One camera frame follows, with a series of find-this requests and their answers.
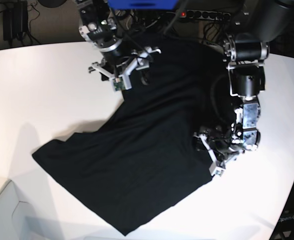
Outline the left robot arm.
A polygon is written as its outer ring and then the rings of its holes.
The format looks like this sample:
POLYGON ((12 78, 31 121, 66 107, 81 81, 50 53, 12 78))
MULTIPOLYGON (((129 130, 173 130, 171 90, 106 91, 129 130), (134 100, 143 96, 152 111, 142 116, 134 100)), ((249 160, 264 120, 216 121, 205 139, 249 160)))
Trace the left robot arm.
POLYGON ((221 41, 225 71, 210 86, 210 112, 216 123, 206 123, 194 134, 210 158, 212 176, 221 176, 228 162, 255 151, 261 134, 259 93, 265 90, 265 60, 270 44, 294 19, 294 0, 260 0, 248 22, 230 28, 221 41))

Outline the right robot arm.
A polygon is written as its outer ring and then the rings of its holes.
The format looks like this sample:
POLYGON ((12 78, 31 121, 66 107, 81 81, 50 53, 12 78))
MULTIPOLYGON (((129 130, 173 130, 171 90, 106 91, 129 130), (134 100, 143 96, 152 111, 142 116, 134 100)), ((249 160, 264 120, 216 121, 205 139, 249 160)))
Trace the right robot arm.
POLYGON ((102 81, 109 81, 115 92, 132 88, 130 76, 134 72, 147 85, 152 55, 161 50, 135 41, 107 1, 77 0, 75 4, 80 14, 80 35, 103 56, 100 62, 91 64, 89 73, 100 73, 102 81))

